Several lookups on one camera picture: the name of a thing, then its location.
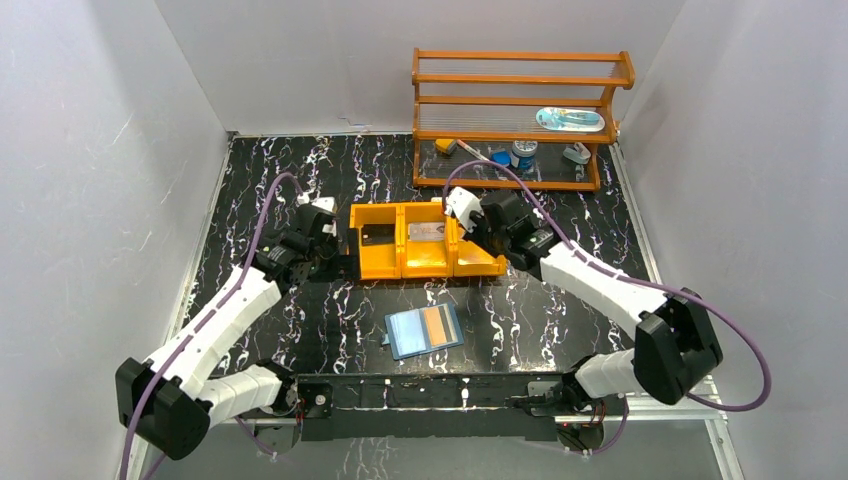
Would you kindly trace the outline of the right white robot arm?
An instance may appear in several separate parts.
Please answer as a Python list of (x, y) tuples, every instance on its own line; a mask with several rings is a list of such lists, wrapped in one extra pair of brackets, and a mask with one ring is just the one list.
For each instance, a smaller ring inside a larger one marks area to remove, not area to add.
[(723, 361), (705, 308), (693, 293), (663, 293), (640, 286), (579, 244), (540, 226), (530, 207), (511, 191), (478, 198), (455, 187), (445, 212), (463, 227), (463, 237), (514, 269), (554, 285), (614, 321), (632, 348), (593, 354), (563, 374), (558, 395), (577, 414), (590, 413), (604, 397), (646, 393), (666, 405), (679, 402)]

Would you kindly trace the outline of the blue card holder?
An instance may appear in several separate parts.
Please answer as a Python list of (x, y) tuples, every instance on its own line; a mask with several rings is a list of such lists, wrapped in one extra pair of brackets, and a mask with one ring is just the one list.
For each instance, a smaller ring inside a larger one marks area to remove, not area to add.
[[(451, 303), (442, 304), (448, 304), (452, 307), (455, 316), (455, 325), (460, 339), (457, 344), (449, 345), (446, 348), (462, 345), (464, 343), (464, 336), (454, 305)], [(432, 306), (397, 312), (385, 316), (384, 320), (387, 332), (383, 337), (382, 345), (390, 348), (394, 360), (400, 361), (445, 349), (432, 348), (430, 346), (422, 314), (422, 311), (428, 307)]]

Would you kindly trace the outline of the yellow three-compartment bin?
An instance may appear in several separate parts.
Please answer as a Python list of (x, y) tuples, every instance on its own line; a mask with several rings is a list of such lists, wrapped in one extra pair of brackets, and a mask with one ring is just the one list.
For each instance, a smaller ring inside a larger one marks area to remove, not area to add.
[[(408, 224), (444, 222), (442, 242), (409, 242)], [(395, 243), (363, 247), (360, 229), (366, 224), (394, 224)], [(499, 277), (506, 274), (506, 260), (493, 257), (462, 239), (464, 230), (444, 215), (440, 202), (353, 204), (349, 226), (355, 230), (350, 245), (360, 257), (361, 279)]]

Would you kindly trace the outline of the orange wooden shelf rack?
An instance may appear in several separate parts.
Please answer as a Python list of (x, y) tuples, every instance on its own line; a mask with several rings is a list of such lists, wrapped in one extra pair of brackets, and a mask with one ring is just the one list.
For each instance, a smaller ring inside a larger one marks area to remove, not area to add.
[[(539, 143), (535, 166), (515, 171), (537, 190), (599, 190), (598, 150), (618, 137), (613, 115), (617, 91), (636, 80), (628, 52), (517, 52), (415, 49), (412, 181), (417, 187), (441, 187), (450, 172), (475, 160), (458, 145), (447, 157), (436, 139), (461, 139), (489, 158), (493, 151), (511, 153), (516, 140)], [(540, 127), (543, 107), (596, 111), (605, 128), (595, 133), (550, 131)], [(563, 150), (582, 142), (592, 153), (586, 165), (563, 157)]]

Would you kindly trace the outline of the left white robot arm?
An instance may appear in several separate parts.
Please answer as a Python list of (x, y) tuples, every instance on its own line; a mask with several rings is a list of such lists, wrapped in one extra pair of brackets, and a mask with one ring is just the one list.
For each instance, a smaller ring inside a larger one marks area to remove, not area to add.
[(340, 251), (332, 197), (299, 198), (293, 220), (268, 230), (257, 250), (234, 267), (203, 309), (146, 360), (129, 358), (116, 371), (119, 420), (172, 460), (192, 453), (214, 426), (254, 409), (275, 416), (300, 405), (297, 377), (272, 360), (212, 378), (248, 328), (307, 282), (332, 282), (354, 271)]

